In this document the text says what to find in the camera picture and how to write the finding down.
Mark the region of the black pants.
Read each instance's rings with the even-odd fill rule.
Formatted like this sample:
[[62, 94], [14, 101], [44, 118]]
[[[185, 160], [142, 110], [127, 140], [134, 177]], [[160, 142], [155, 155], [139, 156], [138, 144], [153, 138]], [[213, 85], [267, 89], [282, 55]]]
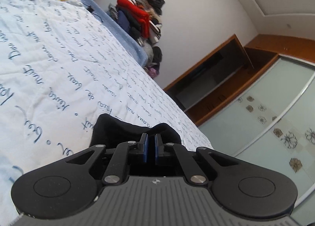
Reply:
[[107, 149], [114, 149], [123, 142], [138, 142], [144, 133], [151, 137], [160, 134], [164, 144], [182, 143], [180, 135], [166, 123], [149, 128], [120, 121], [108, 114], [101, 114], [94, 125], [90, 146], [105, 145]]

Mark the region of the pile of clothes by wall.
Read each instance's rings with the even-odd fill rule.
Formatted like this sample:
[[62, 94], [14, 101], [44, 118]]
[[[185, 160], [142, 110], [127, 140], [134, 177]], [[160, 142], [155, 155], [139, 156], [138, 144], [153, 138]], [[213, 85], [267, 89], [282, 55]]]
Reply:
[[108, 6], [110, 17], [145, 51], [143, 68], [152, 79], [160, 74], [163, 57], [157, 43], [161, 39], [164, 4], [164, 0], [117, 0], [116, 5]]

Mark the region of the blue bed blanket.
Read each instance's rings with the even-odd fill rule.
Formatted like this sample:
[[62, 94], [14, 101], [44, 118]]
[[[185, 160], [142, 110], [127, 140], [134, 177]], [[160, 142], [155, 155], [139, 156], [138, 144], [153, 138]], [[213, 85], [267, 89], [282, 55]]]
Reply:
[[143, 48], [124, 31], [94, 0], [81, 0], [86, 8], [97, 20], [99, 20], [116, 37], [134, 60], [144, 67], [148, 56]]

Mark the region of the white script-print bed sheet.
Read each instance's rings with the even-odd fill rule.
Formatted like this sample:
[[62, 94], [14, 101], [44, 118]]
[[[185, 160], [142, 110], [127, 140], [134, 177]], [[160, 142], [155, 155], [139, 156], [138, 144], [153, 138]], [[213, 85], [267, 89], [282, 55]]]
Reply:
[[211, 147], [80, 0], [1, 0], [1, 225], [18, 216], [13, 183], [86, 149], [101, 114]]

